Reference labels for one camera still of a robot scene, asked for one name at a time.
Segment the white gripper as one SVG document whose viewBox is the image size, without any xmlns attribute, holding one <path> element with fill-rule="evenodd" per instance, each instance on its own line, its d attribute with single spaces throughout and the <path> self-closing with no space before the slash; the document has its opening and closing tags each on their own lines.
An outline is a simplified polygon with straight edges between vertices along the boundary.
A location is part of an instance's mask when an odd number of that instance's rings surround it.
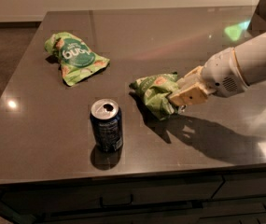
<svg viewBox="0 0 266 224">
<path fill-rule="evenodd" d="M 177 84 L 179 90 L 168 96 L 169 101 L 176 106 L 199 105 L 205 103 L 211 94 L 231 97 L 248 88 L 234 48 L 213 55 L 203 67 L 197 66 L 180 78 Z"/>
</svg>

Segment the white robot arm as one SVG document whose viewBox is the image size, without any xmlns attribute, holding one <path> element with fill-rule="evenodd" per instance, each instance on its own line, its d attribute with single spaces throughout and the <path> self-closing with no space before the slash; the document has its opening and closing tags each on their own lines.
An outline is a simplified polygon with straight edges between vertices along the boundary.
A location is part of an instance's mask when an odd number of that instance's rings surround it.
<svg viewBox="0 0 266 224">
<path fill-rule="evenodd" d="M 177 81 L 168 96 L 176 106 L 198 105 L 210 95 L 231 97 L 266 81 L 266 33 L 213 55 Z"/>
</svg>

